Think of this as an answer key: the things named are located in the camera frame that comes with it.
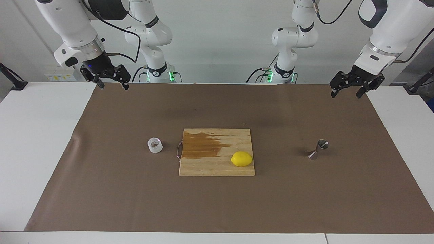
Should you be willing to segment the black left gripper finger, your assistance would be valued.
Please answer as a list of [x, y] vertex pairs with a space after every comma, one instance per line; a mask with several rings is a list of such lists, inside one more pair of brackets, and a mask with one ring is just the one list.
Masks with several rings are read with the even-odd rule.
[[383, 83], [384, 80], [385, 80], [384, 76], [378, 76], [378, 77], [375, 77], [375, 79], [373, 79], [372, 81], [369, 81], [369, 82], [365, 81], [365, 82], [363, 82], [361, 88], [356, 93], [356, 97], [358, 99], [360, 99], [367, 92], [369, 92], [371, 90], [378, 89], [379, 86]]
[[332, 98], [335, 98], [341, 90], [349, 88], [351, 86], [348, 78], [349, 74], [346, 74], [343, 71], [339, 71], [335, 74], [335, 76], [330, 81], [330, 94]]

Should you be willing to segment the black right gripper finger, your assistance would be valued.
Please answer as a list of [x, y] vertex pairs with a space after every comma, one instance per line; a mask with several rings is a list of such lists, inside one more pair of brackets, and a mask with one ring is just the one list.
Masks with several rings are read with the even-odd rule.
[[90, 81], [97, 85], [101, 90], [104, 90], [105, 85], [99, 75], [90, 75]]
[[124, 90], [129, 89], [129, 82], [131, 79], [131, 75], [127, 71], [124, 65], [118, 65], [114, 68], [113, 80], [119, 82]]

